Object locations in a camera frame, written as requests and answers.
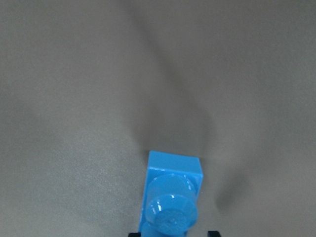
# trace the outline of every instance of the black plastic piece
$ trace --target black plastic piece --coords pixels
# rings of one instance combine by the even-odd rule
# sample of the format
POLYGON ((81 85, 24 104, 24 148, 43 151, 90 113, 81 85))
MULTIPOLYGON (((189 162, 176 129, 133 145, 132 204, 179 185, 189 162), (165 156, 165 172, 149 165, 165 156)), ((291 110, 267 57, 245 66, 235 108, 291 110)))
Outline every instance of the black plastic piece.
POLYGON ((128 237, 140 237, 140 233, 129 233, 128 237))
POLYGON ((209 231, 208 237, 221 237, 221 234, 218 231, 209 231))

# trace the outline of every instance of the blue cylinder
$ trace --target blue cylinder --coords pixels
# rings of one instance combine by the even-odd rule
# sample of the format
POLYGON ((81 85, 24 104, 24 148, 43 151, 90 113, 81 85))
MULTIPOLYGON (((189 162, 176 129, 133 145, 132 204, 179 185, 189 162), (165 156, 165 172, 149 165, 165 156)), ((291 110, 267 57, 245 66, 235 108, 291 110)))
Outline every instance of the blue cylinder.
POLYGON ((159 176, 148 185, 146 221, 164 235, 183 235, 197 221, 196 199, 196 189, 185 176, 159 176))

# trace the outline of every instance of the blue plastic object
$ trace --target blue plastic object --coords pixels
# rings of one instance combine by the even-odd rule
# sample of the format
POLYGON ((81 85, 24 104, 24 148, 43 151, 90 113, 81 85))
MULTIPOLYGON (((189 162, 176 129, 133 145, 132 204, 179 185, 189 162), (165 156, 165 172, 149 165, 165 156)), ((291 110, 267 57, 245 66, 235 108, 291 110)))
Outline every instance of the blue plastic object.
POLYGON ((186 237, 198 218, 196 201, 202 179, 197 157, 150 151, 141 237, 186 237))

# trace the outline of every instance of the gray backdrop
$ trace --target gray backdrop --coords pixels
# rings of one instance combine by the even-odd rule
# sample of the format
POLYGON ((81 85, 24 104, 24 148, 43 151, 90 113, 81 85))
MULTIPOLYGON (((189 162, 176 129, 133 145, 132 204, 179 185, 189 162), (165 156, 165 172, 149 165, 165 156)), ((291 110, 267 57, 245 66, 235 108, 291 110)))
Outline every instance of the gray backdrop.
POLYGON ((189 236, 316 236, 315 1, 2 0, 0 236, 137 231, 149 150, 189 236))

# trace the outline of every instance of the gray surface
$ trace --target gray surface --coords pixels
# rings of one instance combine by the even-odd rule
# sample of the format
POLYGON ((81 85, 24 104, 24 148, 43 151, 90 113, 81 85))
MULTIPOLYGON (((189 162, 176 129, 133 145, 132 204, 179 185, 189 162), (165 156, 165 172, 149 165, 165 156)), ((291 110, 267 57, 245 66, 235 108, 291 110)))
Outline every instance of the gray surface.
POLYGON ((125 237, 148 150, 201 157, 191 237, 316 236, 315 1, 0 3, 0 236, 125 237))

